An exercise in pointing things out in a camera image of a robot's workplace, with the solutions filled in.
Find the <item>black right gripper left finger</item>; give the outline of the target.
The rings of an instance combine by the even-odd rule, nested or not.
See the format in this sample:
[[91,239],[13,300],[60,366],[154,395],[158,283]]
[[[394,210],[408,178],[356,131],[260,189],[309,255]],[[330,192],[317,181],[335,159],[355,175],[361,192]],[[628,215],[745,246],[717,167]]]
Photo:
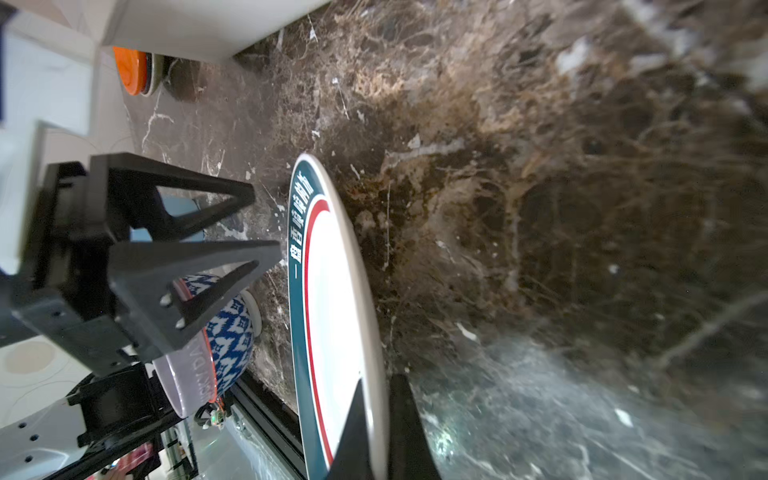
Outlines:
[[354,391],[328,480],[372,480],[362,381]]

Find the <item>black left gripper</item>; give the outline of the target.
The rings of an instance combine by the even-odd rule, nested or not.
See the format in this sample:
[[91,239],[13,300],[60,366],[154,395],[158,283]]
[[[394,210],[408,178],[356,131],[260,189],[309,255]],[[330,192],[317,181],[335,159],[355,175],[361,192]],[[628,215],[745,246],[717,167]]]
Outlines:
[[282,258],[274,240],[109,249],[133,230],[153,241],[194,237],[252,205],[249,183],[133,153],[93,156],[89,235],[109,242],[78,229],[87,184],[78,162],[46,167],[19,271],[1,275],[2,346],[43,336],[99,376],[151,362],[182,349]]

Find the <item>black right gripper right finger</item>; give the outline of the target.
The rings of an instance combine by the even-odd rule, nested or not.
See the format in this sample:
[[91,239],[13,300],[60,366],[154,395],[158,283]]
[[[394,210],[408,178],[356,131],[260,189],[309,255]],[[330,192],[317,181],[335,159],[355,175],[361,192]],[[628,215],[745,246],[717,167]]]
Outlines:
[[432,458],[413,392],[404,374],[389,382],[389,479],[434,479],[440,474]]

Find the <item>orange sunburst patterned plate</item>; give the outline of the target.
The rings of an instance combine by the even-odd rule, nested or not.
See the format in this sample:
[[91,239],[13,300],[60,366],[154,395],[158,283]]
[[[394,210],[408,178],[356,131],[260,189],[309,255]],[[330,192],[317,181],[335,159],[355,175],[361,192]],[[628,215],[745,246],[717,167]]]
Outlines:
[[308,478],[327,479],[361,380],[373,479],[385,479],[390,412],[372,292],[340,196],[308,153],[293,167],[288,220],[291,348]]

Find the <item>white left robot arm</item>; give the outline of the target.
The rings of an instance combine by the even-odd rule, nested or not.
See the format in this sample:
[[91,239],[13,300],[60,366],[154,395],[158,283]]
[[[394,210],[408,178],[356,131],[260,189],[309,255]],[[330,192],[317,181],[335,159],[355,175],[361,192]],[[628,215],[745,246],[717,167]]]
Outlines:
[[247,288],[281,250],[195,235],[254,200],[248,183],[131,153],[48,166],[19,266],[1,271],[1,342],[42,336],[88,373],[2,429],[3,478],[84,479],[217,405],[257,333]]

